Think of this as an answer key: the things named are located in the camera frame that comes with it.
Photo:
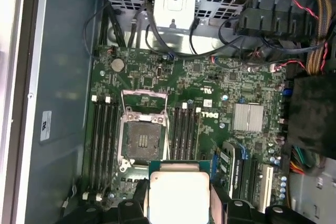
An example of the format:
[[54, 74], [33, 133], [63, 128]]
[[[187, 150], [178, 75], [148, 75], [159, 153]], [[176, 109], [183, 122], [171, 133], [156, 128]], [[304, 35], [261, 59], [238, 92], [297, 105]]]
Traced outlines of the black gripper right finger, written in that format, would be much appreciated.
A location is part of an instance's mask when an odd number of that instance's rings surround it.
[[269, 206], [265, 209], [265, 212], [260, 212], [246, 201], [231, 199], [228, 193], [224, 192], [223, 187], [219, 184], [210, 185], [209, 212], [213, 223], [314, 223], [296, 211], [280, 205]]

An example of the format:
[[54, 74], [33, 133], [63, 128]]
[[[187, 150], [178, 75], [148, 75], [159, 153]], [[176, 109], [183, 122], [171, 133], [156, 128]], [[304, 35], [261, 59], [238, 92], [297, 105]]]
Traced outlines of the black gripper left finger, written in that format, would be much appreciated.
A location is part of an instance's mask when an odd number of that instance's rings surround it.
[[98, 205], [80, 206], [60, 218], [56, 223], [149, 223], [149, 219], [144, 214], [144, 203], [148, 186], [149, 180], [142, 179], [138, 182], [133, 197], [119, 202], [116, 207], [105, 211]]

